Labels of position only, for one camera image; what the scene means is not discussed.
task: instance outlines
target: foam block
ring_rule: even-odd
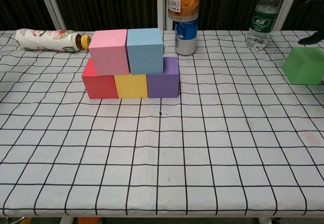
[[[129,29],[127,53],[131,73],[163,73],[163,40],[159,28]]]
[[[119,98],[147,98],[146,75],[115,75],[114,78]]]
[[[177,57],[164,57],[164,72],[147,75],[149,98],[177,98],[179,67]]]
[[[291,84],[317,85],[324,77],[324,51],[321,48],[292,48],[282,70]]]
[[[98,76],[92,59],[88,59],[82,80],[90,99],[118,99],[113,76]]]
[[[98,76],[128,75],[127,29],[95,31],[89,51]]]

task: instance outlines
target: bottle cap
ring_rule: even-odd
[[[91,37],[89,35],[81,36],[81,46],[83,49],[87,50],[91,42]]]

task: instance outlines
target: table leg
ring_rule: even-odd
[[[73,224],[73,221],[74,221],[74,217],[64,216],[62,217],[60,224]]]
[[[259,224],[271,224],[271,218],[269,217],[259,217]]]

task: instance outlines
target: bottle label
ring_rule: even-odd
[[[168,0],[169,10],[179,13],[180,12],[180,2],[181,2],[181,0]]]
[[[30,30],[19,29],[16,32],[16,41],[26,50],[54,50],[76,52],[79,49],[75,43],[77,32],[72,30]]]
[[[251,22],[251,28],[260,33],[270,33],[273,29],[277,14],[255,11]]]

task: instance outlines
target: blue can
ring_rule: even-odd
[[[175,49],[180,55],[189,56],[196,51],[198,20],[176,22]]]

